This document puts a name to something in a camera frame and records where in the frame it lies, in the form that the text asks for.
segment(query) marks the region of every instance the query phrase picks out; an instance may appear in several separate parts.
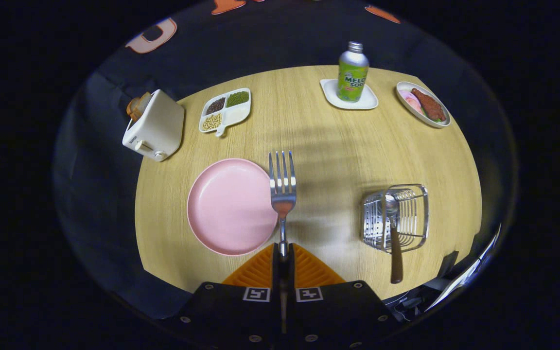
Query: black cloth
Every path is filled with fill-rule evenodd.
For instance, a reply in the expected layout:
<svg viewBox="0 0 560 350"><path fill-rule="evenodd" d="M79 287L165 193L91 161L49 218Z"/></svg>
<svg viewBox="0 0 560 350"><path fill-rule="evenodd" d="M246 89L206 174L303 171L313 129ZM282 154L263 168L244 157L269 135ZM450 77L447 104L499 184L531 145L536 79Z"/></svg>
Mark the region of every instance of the black cloth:
<svg viewBox="0 0 560 350"><path fill-rule="evenodd" d="M122 43L89 76L58 133L53 185L62 228L102 288L153 318L173 315L191 296L145 272L140 262L134 203L142 156L122 146L131 98L160 88L179 100L260 71L334 65L349 40L364 44L371 67L420 78L454 115L475 157L483 206L489 208L481 233L491 238L510 215L516 181L513 141L498 102L444 44L403 18L397 24L369 13L367 5L248 1L212 16L214 2L201 2L169 16L178 29L162 46L139 54ZM304 83L319 88L318 82Z"/></svg>

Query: green can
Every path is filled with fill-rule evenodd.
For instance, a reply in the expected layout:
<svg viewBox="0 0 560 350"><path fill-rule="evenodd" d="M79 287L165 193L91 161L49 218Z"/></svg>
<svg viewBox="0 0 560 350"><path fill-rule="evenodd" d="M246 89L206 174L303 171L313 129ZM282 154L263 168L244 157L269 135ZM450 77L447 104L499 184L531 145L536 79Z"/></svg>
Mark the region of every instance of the green can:
<svg viewBox="0 0 560 350"><path fill-rule="evenodd" d="M338 89L336 95L346 102L358 102L367 81L368 59L362 44L349 42L349 49L338 60Z"/></svg>

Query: orange letter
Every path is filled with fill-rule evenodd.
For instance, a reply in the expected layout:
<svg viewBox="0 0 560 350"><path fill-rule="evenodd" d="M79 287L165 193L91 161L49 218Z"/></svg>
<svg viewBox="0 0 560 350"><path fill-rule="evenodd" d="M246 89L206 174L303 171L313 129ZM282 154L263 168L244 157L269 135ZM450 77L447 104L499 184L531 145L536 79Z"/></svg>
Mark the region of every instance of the orange letter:
<svg viewBox="0 0 560 350"><path fill-rule="evenodd" d="M375 6L367 6L365 7L365 9L367 11L369 11L372 14L376 14L378 16L380 16L381 18L386 18L387 20L390 20L391 22L395 22L395 23L400 23L400 20L398 20L395 16L387 13L386 11L382 10L382 9L378 9Z"/></svg>
<svg viewBox="0 0 560 350"><path fill-rule="evenodd" d="M176 33L176 23L171 18L166 18L165 20L162 20L162 22L155 24L155 26L158 26L158 28L162 31L160 37L153 41L148 41L148 39L144 37L144 33L142 33L133 40L129 41L129 44L125 47L131 47L131 49L136 53L149 53L150 51L153 51L159 46L165 44L165 42L170 40L172 35Z"/></svg>
<svg viewBox="0 0 560 350"><path fill-rule="evenodd" d="M215 9L211 11L211 14L220 14L226 11L238 9L245 5L245 1L242 0L215 0Z"/></svg>

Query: cable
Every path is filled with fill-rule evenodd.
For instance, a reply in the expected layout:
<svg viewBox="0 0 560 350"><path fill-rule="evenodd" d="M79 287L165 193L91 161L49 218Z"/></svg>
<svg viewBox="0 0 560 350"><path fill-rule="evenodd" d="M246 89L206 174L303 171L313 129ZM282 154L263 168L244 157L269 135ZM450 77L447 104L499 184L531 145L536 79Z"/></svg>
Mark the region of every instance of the cable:
<svg viewBox="0 0 560 350"><path fill-rule="evenodd" d="M403 299L403 297L404 297L404 296L406 296L406 295L407 295L407 293L409 293L409 290L408 290L407 292L405 292L405 294L404 294L404 295L402 295L401 297L399 297L399 298L398 298L397 300L401 300L401 299ZM389 302L389 303L385 303L384 305L392 304L392 303L394 303L394 302L395 302L395 301L397 301L397 300L391 301L391 302Z"/></svg>
<svg viewBox="0 0 560 350"><path fill-rule="evenodd" d="M407 322L409 322L409 319L407 319L407 318L405 317L405 315L403 315L402 312L400 312L399 310L396 310L396 307L397 307L398 305L399 305L399 304L396 304L395 307L394 307L393 309L394 309L396 312L400 313L400 315L402 315L403 318L404 318Z"/></svg>

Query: fork tines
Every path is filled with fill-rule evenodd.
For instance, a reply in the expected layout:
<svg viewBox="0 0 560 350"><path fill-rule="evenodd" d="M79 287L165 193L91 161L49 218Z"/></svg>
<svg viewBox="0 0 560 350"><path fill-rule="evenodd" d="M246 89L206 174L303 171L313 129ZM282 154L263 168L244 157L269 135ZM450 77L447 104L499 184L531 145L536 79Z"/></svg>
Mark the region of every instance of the fork tines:
<svg viewBox="0 0 560 350"><path fill-rule="evenodd" d="M269 185L271 187L271 195L296 193L295 169L293 168L293 154L289 151L289 169L291 176L286 171L286 158L282 151L282 168L280 168L280 155L276 151L276 171L278 177L274 176L274 162L271 152L269 152Z"/></svg>

